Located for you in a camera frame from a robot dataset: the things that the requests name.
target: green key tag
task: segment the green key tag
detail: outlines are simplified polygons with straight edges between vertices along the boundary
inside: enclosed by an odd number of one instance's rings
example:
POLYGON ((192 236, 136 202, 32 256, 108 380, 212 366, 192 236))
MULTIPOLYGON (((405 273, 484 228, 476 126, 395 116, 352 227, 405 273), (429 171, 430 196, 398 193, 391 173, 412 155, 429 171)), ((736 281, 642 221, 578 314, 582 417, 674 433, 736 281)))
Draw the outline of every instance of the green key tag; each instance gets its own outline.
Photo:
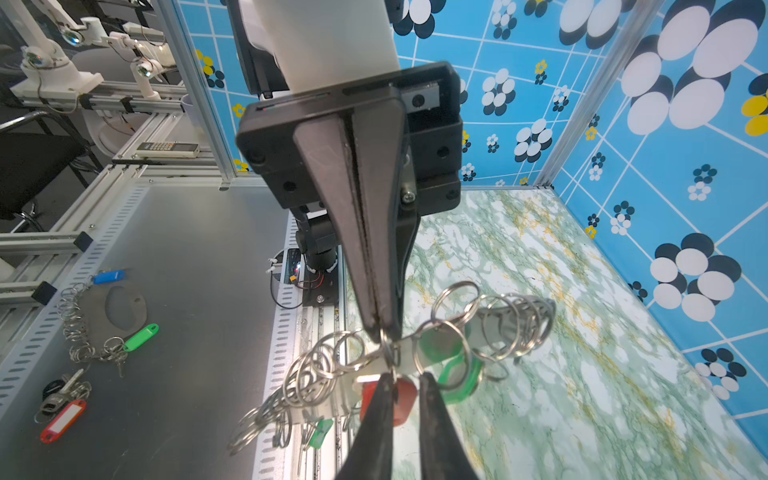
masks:
POLYGON ((132 336, 125 342, 123 350, 126 352, 133 352, 140 346, 144 345, 144 342, 152 338, 159 329, 160 327, 157 326, 156 323, 147 325, 145 328, 139 330, 136 335, 132 336))
MULTIPOLYGON (((451 390, 449 392, 443 392, 442 393, 442 400, 445 402, 446 405, 451 405, 452 403, 459 403, 463 402, 469 396, 472 395, 472 393, 475 393, 475 390, 478 388, 479 379, 480 379, 480 372, 482 371, 483 362, 475 358, 475 356, 472 356, 472 362, 469 368, 469 375, 467 376, 467 379, 462 384, 462 387, 458 390, 451 390)), ((448 362, 447 365, 445 365, 445 368, 442 370, 442 373, 440 374, 440 378, 438 382, 447 384, 449 382, 455 382, 458 380, 458 377, 462 374, 463 369, 466 367, 466 362, 464 361, 464 354, 461 354, 454 359, 452 359, 450 362, 448 362)))
POLYGON ((325 419, 317 422, 317 428, 315 429, 315 432, 312 434, 312 438, 310 439, 310 447, 318 450, 321 446, 323 446, 323 440, 326 439, 326 435, 328 432, 330 432, 332 426, 333 419, 325 419))
MULTIPOLYGON (((464 335, 469 338, 472 326, 464 326, 464 335)), ((451 359, 462 352, 462 342, 456 332, 445 327, 427 330, 419 340, 419 348, 433 362, 451 359)))

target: red key tag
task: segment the red key tag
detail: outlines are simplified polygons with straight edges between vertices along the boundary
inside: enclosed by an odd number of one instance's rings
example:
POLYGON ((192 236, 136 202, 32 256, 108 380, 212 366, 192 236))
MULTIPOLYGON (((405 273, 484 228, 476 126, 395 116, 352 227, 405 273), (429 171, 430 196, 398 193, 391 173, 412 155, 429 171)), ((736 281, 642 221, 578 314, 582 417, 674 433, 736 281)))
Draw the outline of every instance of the red key tag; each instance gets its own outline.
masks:
POLYGON ((53 422, 49 423, 43 433, 40 434, 40 440, 43 443, 53 443, 61 437, 64 432, 78 419, 85 411, 85 400, 75 400, 56 415, 53 422))
MULTIPOLYGON (((366 416, 368 405, 371 403, 373 393, 376 391, 378 382, 366 382, 362 388, 362 405, 360 407, 360 421, 366 416)), ((399 377, 397 379, 397 401, 395 401, 394 419, 395 427, 399 427, 408 420, 408 415, 413 410, 413 404, 416 402, 416 385, 408 377, 399 377)))

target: key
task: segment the key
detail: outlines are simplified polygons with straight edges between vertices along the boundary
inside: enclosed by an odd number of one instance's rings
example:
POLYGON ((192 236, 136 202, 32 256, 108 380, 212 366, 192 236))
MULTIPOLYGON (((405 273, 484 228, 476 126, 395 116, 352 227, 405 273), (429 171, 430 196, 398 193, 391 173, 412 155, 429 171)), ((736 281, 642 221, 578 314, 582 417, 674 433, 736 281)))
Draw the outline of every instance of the key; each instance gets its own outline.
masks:
POLYGON ((43 401, 43 404, 40 406, 40 413, 43 415, 53 415, 71 401, 72 397, 69 395, 59 392, 52 393, 43 401))
POLYGON ((49 397, 49 396, 50 396, 52 393, 56 393, 56 392, 58 392, 59 390, 61 390, 61 388, 62 388, 64 385, 66 385, 66 384, 67 384, 67 383, 66 383, 64 380, 62 380, 62 379, 56 379, 56 380, 54 380, 53 382, 50 382, 49 384, 47 384, 47 385, 45 386, 45 388, 43 389, 43 402, 44 402, 44 401, 45 401, 45 399, 47 399, 47 398, 48 398, 48 397, 49 397))
POLYGON ((61 390, 58 392, 62 395, 69 393, 69 391, 72 390, 74 384, 77 383, 80 377, 83 376, 83 373, 85 373, 84 369, 79 369, 77 372, 75 372, 74 375, 69 380, 67 380, 64 386, 61 387, 61 390))
POLYGON ((123 373, 123 364, 125 364, 125 358, 115 360, 115 363, 118 365, 118 375, 120 376, 120 378, 124 379, 125 374, 123 373))

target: keychain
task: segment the keychain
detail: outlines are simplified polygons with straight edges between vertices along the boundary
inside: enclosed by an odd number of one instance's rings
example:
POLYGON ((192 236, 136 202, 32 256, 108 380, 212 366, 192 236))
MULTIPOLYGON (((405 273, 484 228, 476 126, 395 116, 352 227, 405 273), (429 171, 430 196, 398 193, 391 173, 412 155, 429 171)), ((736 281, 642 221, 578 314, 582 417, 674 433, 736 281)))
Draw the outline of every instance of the keychain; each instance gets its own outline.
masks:
POLYGON ((64 435, 64 432, 72 426, 75 420, 80 418, 80 415, 85 411, 85 400, 75 400, 67 405, 64 410, 61 411, 53 422, 40 434, 40 440, 43 443, 53 443, 64 435))

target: black chair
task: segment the black chair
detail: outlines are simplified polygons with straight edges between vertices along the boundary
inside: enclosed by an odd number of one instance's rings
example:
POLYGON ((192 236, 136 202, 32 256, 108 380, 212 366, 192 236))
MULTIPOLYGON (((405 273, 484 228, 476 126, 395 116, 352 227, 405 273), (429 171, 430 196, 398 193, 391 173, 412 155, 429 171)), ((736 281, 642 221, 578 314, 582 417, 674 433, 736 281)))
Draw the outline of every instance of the black chair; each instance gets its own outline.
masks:
POLYGON ((66 167, 72 169, 83 187, 88 187, 88 182, 81 170, 98 173, 103 168, 89 142, 68 119, 50 111, 37 110, 0 125, 0 219, 20 217, 37 231, 43 231, 35 219, 35 204, 29 213, 23 211, 24 205, 34 202, 35 197, 66 167), (44 118, 55 121, 68 136, 50 134, 44 118), (11 132, 33 121, 49 134, 11 132), (82 155, 88 155, 93 166, 79 160, 82 155))

